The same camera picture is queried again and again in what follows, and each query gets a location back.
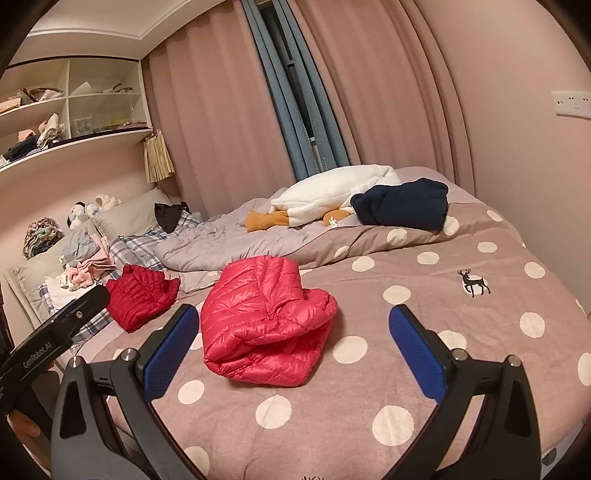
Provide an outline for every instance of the dark red puffer jacket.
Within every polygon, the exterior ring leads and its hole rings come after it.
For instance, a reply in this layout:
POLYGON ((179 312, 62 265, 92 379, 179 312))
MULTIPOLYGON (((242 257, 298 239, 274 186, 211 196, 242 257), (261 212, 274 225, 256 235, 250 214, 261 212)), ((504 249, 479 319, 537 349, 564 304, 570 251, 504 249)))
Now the dark red puffer jacket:
POLYGON ((320 357, 336 312, 328 292, 301 288, 293 260, 233 262, 201 310, 205 364, 226 378, 295 387, 320 357))
POLYGON ((166 280, 164 272, 127 264, 121 278, 105 285, 111 295, 107 311, 123 330, 134 332, 172 306, 180 283, 166 280))

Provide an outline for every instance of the white polka dot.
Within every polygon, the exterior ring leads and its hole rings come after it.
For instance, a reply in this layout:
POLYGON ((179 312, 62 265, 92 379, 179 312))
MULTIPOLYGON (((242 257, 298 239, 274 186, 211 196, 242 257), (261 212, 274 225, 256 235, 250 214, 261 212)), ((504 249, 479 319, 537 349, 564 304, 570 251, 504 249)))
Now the white polka dot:
POLYGON ((580 308, 581 310, 583 310, 583 313, 584 313, 585 315, 587 315, 587 312, 585 311, 585 309, 584 309, 584 308, 583 308, 583 306, 581 305, 581 302, 579 302, 577 299, 575 299, 575 302, 577 303, 577 305, 579 306, 579 308, 580 308))
POLYGON ((402 407, 387 405, 375 416, 372 431, 382 445, 402 445, 413 436, 413 416, 402 407))
POLYGON ((408 233, 404 228, 395 228, 394 230, 390 230, 388 232, 386 240, 394 247, 401 247, 406 243, 407 237, 408 233))
POLYGON ((439 332, 438 335, 450 350, 453 350, 454 348, 466 349, 466 338, 461 333, 444 330, 439 332))
MULTIPOLYGON (((468 280, 482 280, 482 282, 484 283, 484 285, 488 286, 488 282, 486 281, 486 279, 484 277, 481 277, 479 275, 468 275, 468 280)), ((472 286, 469 286, 466 289, 466 286, 464 285, 464 281, 462 279, 462 290, 467 293, 468 295, 472 295, 472 290, 470 289, 474 289, 474 295, 481 295, 481 294, 488 294, 488 290, 486 289, 486 287, 482 287, 479 284, 474 284, 472 286)))
POLYGON ((460 222, 455 217, 446 216, 443 223, 443 233, 447 236, 455 235, 460 228, 460 222))
POLYGON ((363 338, 349 336, 336 342, 333 356, 340 364, 354 364, 361 360, 367 351, 368 343, 363 338))
POLYGON ((402 285, 393 285, 384 290, 382 294, 384 300, 392 305, 398 305, 404 303, 410 298, 410 290, 402 285))
POLYGON ((333 257, 333 261, 342 260, 348 251, 349 251, 349 247, 347 247, 346 245, 343 247, 339 247, 339 249, 335 252, 335 255, 333 257))
POLYGON ((585 352, 583 355, 581 355, 581 358, 579 358, 578 370, 579 370, 579 380, 581 380, 581 383, 585 387, 590 386, 591 385, 591 353, 585 352))
POLYGON ((201 332, 199 332, 197 335, 195 335, 195 340, 193 340, 193 343, 191 344, 189 349, 199 350, 201 347, 203 347, 203 335, 201 334, 201 332))
POLYGON ((421 265, 435 265, 439 262, 439 255, 435 252, 423 252, 417 255, 417 262, 421 265))
POLYGON ((536 262, 527 262, 525 264, 525 273, 528 274, 531 278, 542 278, 546 275, 546 270, 542 265, 538 265, 536 262))
POLYGON ((200 380, 191 380, 185 383, 178 391, 178 401, 183 405, 190 405, 201 398, 205 391, 205 385, 200 380))
POLYGON ((503 217, 500 216, 498 213, 493 212, 492 210, 487 210, 486 214, 491 217, 495 222, 502 222, 503 217))
POLYGON ((201 447, 189 447, 184 452, 203 475, 209 473, 209 455, 205 450, 201 447))
POLYGON ((286 398, 275 395, 267 398, 257 408, 256 422, 264 429, 277 429, 291 417, 291 403, 286 398))
POLYGON ((478 251, 484 254, 491 254, 496 252, 496 244, 493 242, 480 242, 478 243, 478 251))
POLYGON ((374 259, 371 257, 359 257, 353 262, 351 268, 356 272, 367 272, 375 265, 374 259))
POLYGON ((525 312, 519 320, 519 326, 524 334, 532 338, 540 338, 546 329, 544 319, 533 312, 525 312))

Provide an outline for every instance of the pink curtain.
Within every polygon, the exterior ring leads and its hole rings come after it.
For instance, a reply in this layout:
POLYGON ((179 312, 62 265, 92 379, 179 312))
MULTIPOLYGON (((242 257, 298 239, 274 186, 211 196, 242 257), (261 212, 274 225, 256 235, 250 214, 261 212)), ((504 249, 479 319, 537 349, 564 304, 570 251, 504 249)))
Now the pink curtain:
POLYGON ((240 0, 188 23, 142 67, 152 123, 192 210, 227 213, 294 183, 240 0))
POLYGON ((462 110, 413 0, 289 0, 352 163, 425 166, 474 192, 462 110))

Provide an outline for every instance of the deer print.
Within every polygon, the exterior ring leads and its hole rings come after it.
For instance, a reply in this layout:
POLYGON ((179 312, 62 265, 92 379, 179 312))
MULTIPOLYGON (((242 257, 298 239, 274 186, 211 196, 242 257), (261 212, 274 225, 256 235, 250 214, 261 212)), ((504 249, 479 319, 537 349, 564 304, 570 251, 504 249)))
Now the deer print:
POLYGON ((468 293, 472 293, 472 298, 474 298, 474 285, 478 285, 480 287, 480 295, 484 295, 484 289, 488 290, 488 293, 491 293, 490 288, 486 285, 484 278, 478 278, 477 280, 471 280, 468 275, 472 270, 468 268, 466 271, 459 270, 458 273, 462 276, 462 281, 464 282, 464 288, 468 293))

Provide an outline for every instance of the wall shelf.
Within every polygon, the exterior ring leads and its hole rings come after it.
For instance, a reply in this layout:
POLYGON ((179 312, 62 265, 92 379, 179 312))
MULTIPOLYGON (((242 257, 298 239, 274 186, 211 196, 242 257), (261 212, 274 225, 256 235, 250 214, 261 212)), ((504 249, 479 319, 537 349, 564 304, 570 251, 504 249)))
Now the wall shelf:
POLYGON ((79 97, 100 97, 100 96, 141 96, 140 93, 136 92, 112 92, 112 93, 82 93, 81 95, 70 95, 70 98, 79 98, 79 97))
POLYGON ((38 134, 39 125, 56 113, 64 124, 63 138, 70 140, 43 152, 12 162, 0 168, 0 183, 8 177, 17 178, 21 173, 34 174, 34 165, 60 158, 74 158, 91 154, 92 149, 103 146, 131 145, 142 140, 150 132, 151 122, 145 99, 141 65, 138 61, 72 57, 68 59, 40 60, 10 67, 0 81, 0 102, 16 95, 18 89, 56 88, 63 96, 43 102, 20 106, 0 114, 0 154, 18 143, 18 133, 32 129, 38 134), (88 93, 72 95, 81 85, 88 93), (131 88, 131 92, 103 93, 105 90, 131 88), (143 130, 104 133, 114 125, 145 127, 143 130), (89 134, 100 132, 98 137, 89 134), (79 142, 72 141, 80 137, 79 142))
POLYGON ((13 183, 27 176, 39 174, 44 168, 51 168, 58 162, 78 160, 91 153, 109 148, 132 147, 142 141, 151 131, 151 128, 146 128, 86 138, 21 158, 0 168, 0 188, 2 185, 13 183))
POLYGON ((65 104, 64 97, 52 98, 0 113, 0 138, 30 127, 35 127, 36 130, 39 124, 52 114, 57 113, 61 116, 65 104))

